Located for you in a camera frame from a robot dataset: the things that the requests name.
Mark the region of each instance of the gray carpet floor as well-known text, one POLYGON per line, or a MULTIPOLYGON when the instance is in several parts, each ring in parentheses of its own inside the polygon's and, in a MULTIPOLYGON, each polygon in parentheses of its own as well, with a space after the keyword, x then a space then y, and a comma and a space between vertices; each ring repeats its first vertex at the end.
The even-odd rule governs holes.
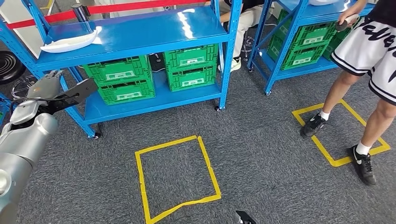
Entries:
MULTIPOLYGON (((182 207, 159 224, 234 224, 235 210, 246 211, 258 224, 396 223, 394 150, 373 156, 378 184, 367 187, 351 164, 332 167, 311 139, 299 135, 291 112, 322 103, 339 72, 279 81, 265 96, 260 75, 242 67, 231 74, 225 110, 217 112, 216 102, 206 101, 112 120, 102 123, 103 137, 97 140, 87 139, 59 112, 58 134, 24 190, 17 223, 145 223, 134 152, 191 135, 202 136, 221 199, 182 207)), ((368 80, 363 77, 344 97, 365 120, 378 101, 368 80)), ((363 130, 338 105, 318 138, 338 159, 363 130)), ((382 137, 393 146, 395 134, 393 124, 382 137)), ((141 161, 151 217, 214 194, 196 141, 143 154, 141 161)))

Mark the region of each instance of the white sneaker sole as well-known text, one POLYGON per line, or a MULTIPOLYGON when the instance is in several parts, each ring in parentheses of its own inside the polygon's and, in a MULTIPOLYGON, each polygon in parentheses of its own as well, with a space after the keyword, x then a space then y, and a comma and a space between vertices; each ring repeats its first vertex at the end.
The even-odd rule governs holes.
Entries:
POLYGON ((235 67, 231 68, 231 71, 238 70, 238 69, 240 69, 240 67, 241 67, 241 63, 238 63, 235 67))

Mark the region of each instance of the red barrier rope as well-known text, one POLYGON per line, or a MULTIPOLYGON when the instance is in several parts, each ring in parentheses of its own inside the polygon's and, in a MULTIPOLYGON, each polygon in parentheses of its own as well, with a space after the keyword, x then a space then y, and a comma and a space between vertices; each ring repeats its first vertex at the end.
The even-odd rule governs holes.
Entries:
MULTIPOLYGON (((91 6, 88 7, 88 10, 91 14, 101 14, 101 13, 113 13, 134 9, 143 9, 143 8, 155 8, 155 7, 164 7, 169 5, 186 5, 193 3, 201 3, 207 2, 207 0, 155 0, 155 1, 142 1, 142 2, 131 2, 131 3, 122 3, 122 4, 114 4, 107 6, 91 6)), ((48 22, 59 22, 64 20, 74 19, 76 16, 73 11, 61 12, 53 15, 47 15, 45 19, 48 22)), ((35 26, 34 20, 25 20, 20 22, 14 22, 7 24, 9 29, 16 29, 22 27, 35 26)))

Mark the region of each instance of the shoe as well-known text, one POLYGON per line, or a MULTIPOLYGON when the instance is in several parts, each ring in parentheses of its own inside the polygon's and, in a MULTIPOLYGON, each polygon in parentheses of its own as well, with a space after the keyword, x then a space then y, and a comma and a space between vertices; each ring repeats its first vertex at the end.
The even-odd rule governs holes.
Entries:
POLYGON ((238 61, 235 60, 235 59, 233 59, 233 60, 231 61, 231 71, 235 71, 235 70, 240 69, 240 66, 241 66, 240 58, 239 58, 238 61))
POLYGON ((356 147, 357 145, 348 149, 348 154, 352 158, 352 163, 354 164, 355 170, 366 185, 375 185, 377 180, 373 173, 371 156, 370 154, 361 155, 357 153, 356 147))
POLYGON ((305 125, 301 128, 300 134, 305 138, 312 137, 325 124, 327 124, 327 121, 323 119, 320 114, 317 114, 305 123, 305 125))

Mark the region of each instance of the yellow floor tape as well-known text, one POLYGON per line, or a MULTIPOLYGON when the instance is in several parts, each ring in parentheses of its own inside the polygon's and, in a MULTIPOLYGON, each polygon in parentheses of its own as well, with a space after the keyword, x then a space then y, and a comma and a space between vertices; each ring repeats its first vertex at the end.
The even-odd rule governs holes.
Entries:
MULTIPOLYGON (((365 120, 363 120, 363 118, 361 118, 361 116, 358 115, 358 113, 357 113, 355 110, 353 110, 353 109, 351 108, 351 106, 348 105, 343 99, 340 100, 339 103, 341 103, 341 104, 342 104, 342 105, 343 105, 354 117, 356 117, 356 119, 357 119, 363 126, 366 126, 365 120)), ((297 119, 297 121, 298 121, 302 126, 304 126, 304 125, 305 125, 305 122, 304 122, 303 119, 301 118, 300 114, 303 114, 303 113, 307 113, 307 112, 310 112, 310 111, 314 111, 314 110, 320 109, 320 108, 323 107, 323 105, 324 105, 324 104, 317 104, 317 105, 309 106, 309 107, 306 107, 306 108, 303 108, 303 109, 295 110, 295 111, 292 112, 292 114, 293 114, 293 116, 297 119)), ((322 154, 325 156, 325 158, 329 161, 329 163, 330 163, 332 166, 334 166, 334 167, 339 167, 339 166, 348 164, 348 163, 350 163, 350 162, 352 161, 351 158, 349 158, 349 157, 344 157, 344 158, 341 158, 341 159, 338 159, 338 160, 334 160, 334 159, 332 158, 332 156, 328 153, 328 151, 325 149, 325 147, 323 147, 322 143, 320 143, 319 139, 318 139, 315 135, 312 136, 311 139, 313 140, 313 142, 316 144, 316 146, 319 148, 319 150, 322 152, 322 154)), ((370 154, 371 154, 371 155, 375 155, 375 154, 378 154, 378 153, 382 153, 382 152, 388 151, 388 150, 390 149, 389 144, 386 143, 386 142, 384 141, 384 139, 379 138, 378 141, 381 143, 381 145, 378 146, 378 147, 376 147, 376 148, 370 149, 370 154)))
POLYGON ((48 0, 47 6, 46 7, 41 7, 40 9, 50 9, 53 1, 54 0, 48 0))
POLYGON ((135 152, 135 156, 136 156, 136 163, 137 163, 137 168, 138 168, 138 172, 139 172, 141 199, 142 199, 142 202, 143 202, 143 210, 144 210, 144 216, 145 216, 146 224, 154 224, 154 223, 156 223, 159 220, 165 218, 166 216, 168 216, 169 214, 171 214, 172 212, 176 211, 177 209, 179 209, 179 208, 181 208, 183 206, 211 202, 211 201, 218 200, 218 199, 221 198, 220 187, 219 187, 219 185, 217 183, 216 176, 214 175, 214 171, 213 171, 213 169, 211 167, 209 156, 208 156, 208 154, 206 152, 206 149, 205 149, 205 146, 204 146, 204 143, 202 141, 201 136, 197 137, 196 135, 194 135, 194 136, 190 136, 190 137, 187 137, 187 138, 183 138, 183 139, 179 139, 179 140, 163 143, 163 144, 160 144, 160 145, 157 145, 157 146, 149 147, 149 148, 146 148, 146 149, 142 149, 140 151, 135 152), (161 148, 173 146, 173 145, 180 144, 180 143, 187 142, 187 141, 191 141, 191 140, 197 140, 198 143, 199 143, 199 146, 200 146, 201 151, 202 151, 202 155, 204 156, 204 159, 205 159, 206 166, 208 167, 208 170, 209 170, 209 175, 210 175, 210 178, 212 180, 212 183, 213 183, 213 186, 214 186, 214 190, 216 192, 215 195, 204 197, 202 199, 195 200, 195 201, 188 201, 188 202, 181 203, 181 204, 179 204, 179 205, 177 205, 177 206, 175 206, 175 207, 173 207, 173 208, 171 208, 169 210, 166 210, 166 211, 162 212, 161 214, 157 215, 156 217, 151 218, 150 209, 149 209, 149 202, 147 200, 146 186, 145 186, 145 183, 144 183, 143 167, 141 165, 140 155, 143 154, 143 153, 147 153, 147 152, 158 150, 158 149, 161 149, 161 148))

